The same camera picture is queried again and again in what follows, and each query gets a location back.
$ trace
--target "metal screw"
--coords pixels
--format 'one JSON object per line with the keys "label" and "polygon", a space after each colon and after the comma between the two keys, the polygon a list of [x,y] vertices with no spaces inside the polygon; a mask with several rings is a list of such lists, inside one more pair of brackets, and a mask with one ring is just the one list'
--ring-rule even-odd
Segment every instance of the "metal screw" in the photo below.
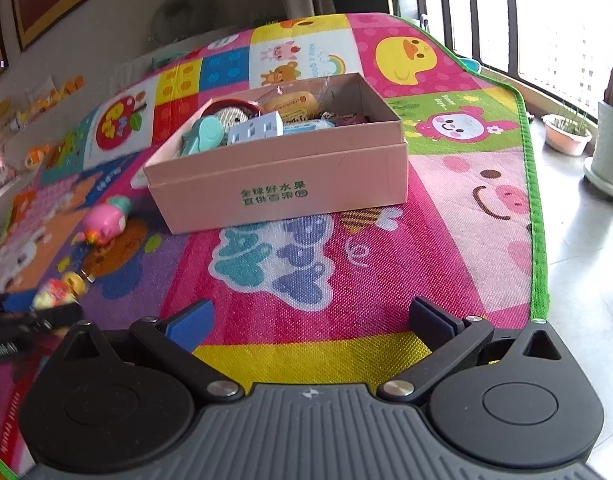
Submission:
{"label": "metal screw", "polygon": [[396,380],[385,382],[382,384],[382,389],[394,397],[407,397],[415,391],[415,386],[409,381]]}
{"label": "metal screw", "polygon": [[213,381],[209,383],[206,389],[213,396],[230,397],[240,390],[240,386],[233,381]]}

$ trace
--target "black circular motor housing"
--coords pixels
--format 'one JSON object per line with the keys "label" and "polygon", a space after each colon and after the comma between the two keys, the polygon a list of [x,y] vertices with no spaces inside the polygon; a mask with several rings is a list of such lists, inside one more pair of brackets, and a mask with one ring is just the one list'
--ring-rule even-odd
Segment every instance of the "black circular motor housing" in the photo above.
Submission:
{"label": "black circular motor housing", "polygon": [[585,460],[604,416],[580,376],[566,360],[508,356],[438,384],[430,421],[450,445],[493,465],[533,469]]}
{"label": "black circular motor housing", "polygon": [[53,359],[20,409],[37,460],[63,471],[103,474],[156,458],[190,426],[194,404],[177,379],[112,355]]}

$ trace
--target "yellow bread package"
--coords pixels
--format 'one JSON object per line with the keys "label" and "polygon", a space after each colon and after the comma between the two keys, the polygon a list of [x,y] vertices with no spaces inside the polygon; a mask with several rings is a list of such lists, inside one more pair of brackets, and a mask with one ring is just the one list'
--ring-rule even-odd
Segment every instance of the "yellow bread package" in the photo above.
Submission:
{"label": "yellow bread package", "polygon": [[275,95],[262,104],[263,113],[277,111],[285,123],[315,119],[318,108],[315,96],[305,91]]}

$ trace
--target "gray wall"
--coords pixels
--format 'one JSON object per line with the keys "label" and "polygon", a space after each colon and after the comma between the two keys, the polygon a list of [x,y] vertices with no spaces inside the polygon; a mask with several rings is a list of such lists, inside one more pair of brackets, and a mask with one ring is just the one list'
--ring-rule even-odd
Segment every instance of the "gray wall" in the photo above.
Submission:
{"label": "gray wall", "polygon": [[[53,76],[56,86],[81,74],[89,85],[107,85],[116,65],[154,50],[150,20],[164,0],[89,0],[21,53],[11,0],[0,0],[9,67],[0,76],[0,101],[22,105],[24,91]],[[283,13],[281,0],[218,0],[215,27],[248,25]]]}

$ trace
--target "tile floor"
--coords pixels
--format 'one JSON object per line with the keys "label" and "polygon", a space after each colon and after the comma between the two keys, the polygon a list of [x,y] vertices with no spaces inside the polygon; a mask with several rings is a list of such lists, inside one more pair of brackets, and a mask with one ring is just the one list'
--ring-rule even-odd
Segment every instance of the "tile floor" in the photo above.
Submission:
{"label": "tile floor", "polygon": [[538,119],[531,134],[544,209],[549,321],[604,405],[589,464],[613,480],[613,202],[583,180],[584,157],[544,143]]}

